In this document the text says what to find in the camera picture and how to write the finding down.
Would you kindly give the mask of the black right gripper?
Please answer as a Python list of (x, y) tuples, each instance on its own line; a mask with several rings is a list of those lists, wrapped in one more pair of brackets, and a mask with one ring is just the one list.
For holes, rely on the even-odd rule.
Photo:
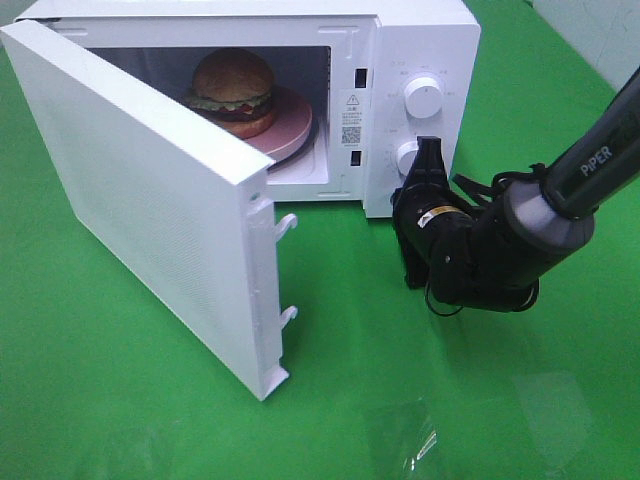
[(392, 200), (392, 221), (409, 289), (426, 286), (428, 266), (462, 249), (482, 209), (450, 190), (441, 138), (419, 136), (403, 188)]

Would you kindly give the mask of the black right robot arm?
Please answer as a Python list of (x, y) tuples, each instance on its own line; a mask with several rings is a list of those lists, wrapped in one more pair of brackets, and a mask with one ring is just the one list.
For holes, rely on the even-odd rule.
[(428, 304), (498, 312), (531, 308), (540, 277), (585, 246), (594, 213), (639, 175), (639, 76), (551, 165), (483, 185), (448, 177), (438, 137), (422, 136), (392, 223), (405, 282)]

